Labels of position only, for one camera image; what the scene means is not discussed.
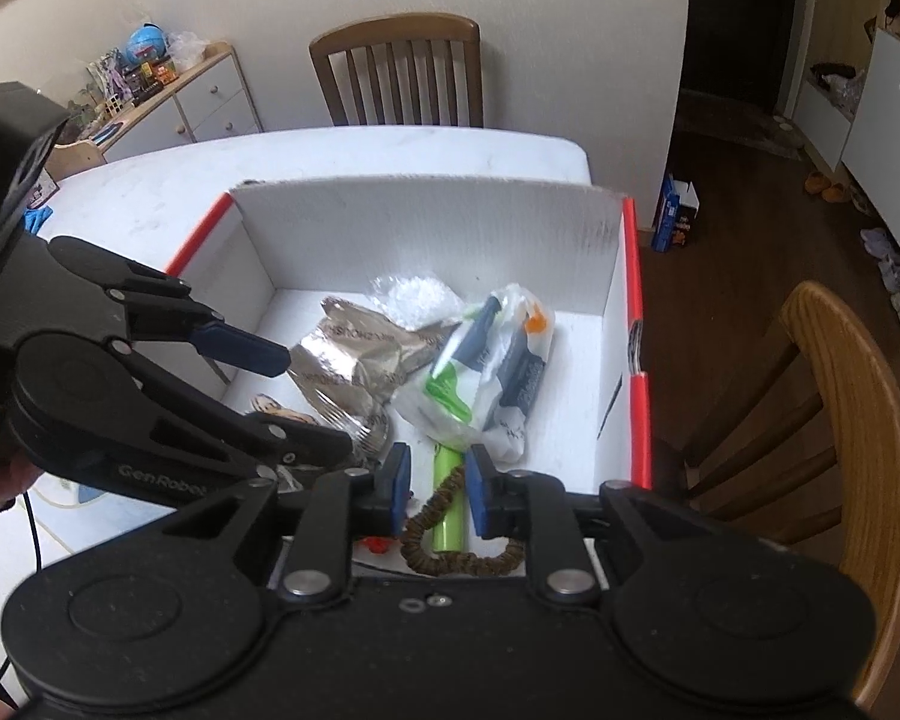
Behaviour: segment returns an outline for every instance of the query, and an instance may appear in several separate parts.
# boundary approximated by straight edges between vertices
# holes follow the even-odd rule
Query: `dark door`
[[[794,0],[690,0],[680,85],[770,110],[793,15]]]

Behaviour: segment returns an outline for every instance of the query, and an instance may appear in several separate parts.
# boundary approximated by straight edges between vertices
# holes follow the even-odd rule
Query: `clothes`
[[[37,230],[43,226],[52,213],[53,209],[46,205],[43,208],[24,211],[24,229],[26,232],[36,235]]]

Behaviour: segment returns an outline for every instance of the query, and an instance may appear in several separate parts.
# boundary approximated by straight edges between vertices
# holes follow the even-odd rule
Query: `white table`
[[[163,269],[224,192],[242,181],[333,179],[354,175],[461,175],[590,184],[586,153],[569,141],[499,130],[456,127],[330,127],[268,132],[196,143],[96,167],[61,182],[50,199],[53,216],[45,239],[72,235]],[[34,490],[34,507],[50,504]],[[120,517],[117,496],[102,496],[110,512],[98,529],[111,538]],[[68,531],[85,530],[101,499],[57,507],[53,525],[38,522],[44,562],[71,554]],[[133,502],[132,507],[144,506]],[[22,503],[0,515],[0,610],[10,591],[34,570],[29,525]],[[4,648],[0,641],[0,663]],[[12,669],[7,691],[24,700]]]

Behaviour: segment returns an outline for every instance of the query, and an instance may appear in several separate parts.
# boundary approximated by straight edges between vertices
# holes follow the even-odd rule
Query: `brown wooden chair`
[[[422,56],[418,56],[413,47],[418,42]],[[430,108],[429,124],[440,124],[440,103],[437,94],[437,55],[443,64],[443,76],[446,81],[444,98],[449,114],[450,124],[456,127],[458,121],[457,78],[454,71],[452,44],[463,43],[463,69],[466,77],[466,100],[471,127],[484,125],[484,89],[480,68],[480,28],[476,22],[463,16],[451,13],[401,13],[395,16],[381,16],[362,22],[348,23],[325,34],[310,44],[310,57],[314,61],[314,70],[323,96],[330,109],[330,118],[337,127],[351,124],[343,107],[340,86],[334,76],[330,57],[338,53],[346,55],[347,74],[350,78],[350,90],[353,105],[357,112],[359,124],[367,123],[367,110],[364,106],[360,76],[357,71],[357,59],[354,53],[362,50],[367,63],[367,76],[370,81],[370,95],[373,98],[373,113],[377,124],[386,124],[384,119],[384,98],[377,73],[378,53],[375,46],[383,46],[386,57],[386,71],[389,76],[389,93],[394,103],[394,122],[405,124],[403,97],[400,88],[398,57],[406,62],[407,80],[409,83],[410,115],[412,124],[423,124],[420,103],[420,79],[418,60],[423,63],[426,76],[427,97]],[[434,43],[442,47],[434,52]]]
[[[798,355],[809,362],[816,394],[708,473],[701,473],[686,497],[711,517],[739,522],[782,502],[784,496],[837,466],[840,507],[775,523],[759,535],[796,545],[842,523],[840,570],[866,591],[877,614],[874,649],[854,688],[857,702],[870,707],[900,642],[900,391],[860,319],[820,284],[797,285],[749,365],[737,371],[680,459],[689,469],[700,469]],[[757,461],[768,458],[823,409],[829,418],[832,447],[783,473],[770,474],[753,490],[736,485],[730,499],[713,509],[701,502],[702,496],[703,501],[713,498],[709,493],[720,485],[734,487],[741,482],[742,471],[751,466],[756,471]]]

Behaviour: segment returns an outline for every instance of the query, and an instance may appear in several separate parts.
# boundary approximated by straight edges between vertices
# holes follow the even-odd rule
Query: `red object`
[[[631,342],[643,332],[643,284],[640,281],[640,250],[637,243],[636,204],[624,200],[624,245],[626,251],[626,324]],[[642,370],[631,373],[631,482],[650,490],[650,382]]]
[[[207,240],[207,236],[213,232],[213,228],[217,226],[217,222],[223,218],[223,214],[230,210],[233,205],[233,198],[229,191],[225,191],[220,198],[213,204],[206,216],[200,220],[200,223],[189,234],[187,240],[183,242],[178,252],[173,255],[170,264],[165,267],[164,272],[173,278],[180,278],[183,269],[190,264],[199,247]]]
[[[364,538],[364,546],[374,555],[386,555],[393,545],[394,540],[385,536],[366,536]]]

